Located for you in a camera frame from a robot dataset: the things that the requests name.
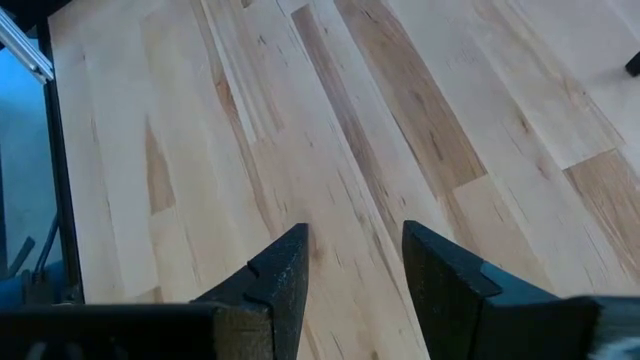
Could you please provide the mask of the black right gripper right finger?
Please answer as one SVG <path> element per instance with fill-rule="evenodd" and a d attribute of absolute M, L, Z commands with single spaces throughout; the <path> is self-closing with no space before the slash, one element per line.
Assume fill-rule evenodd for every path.
<path fill-rule="evenodd" d="M 432 359 L 527 359 L 527 326 L 499 306 L 554 301 L 551 293 L 493 266 L 425 225 L 402 230 L 405 277 Z"/>

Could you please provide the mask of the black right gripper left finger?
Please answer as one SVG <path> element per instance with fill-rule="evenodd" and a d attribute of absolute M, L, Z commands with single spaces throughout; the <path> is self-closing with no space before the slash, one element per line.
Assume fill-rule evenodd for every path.
<path fill-rule="evenodd" d="M 295 359 L 309 283 L 309 227 L 298 223 L 195 299 L 213 306 L 216 359 Z"/>

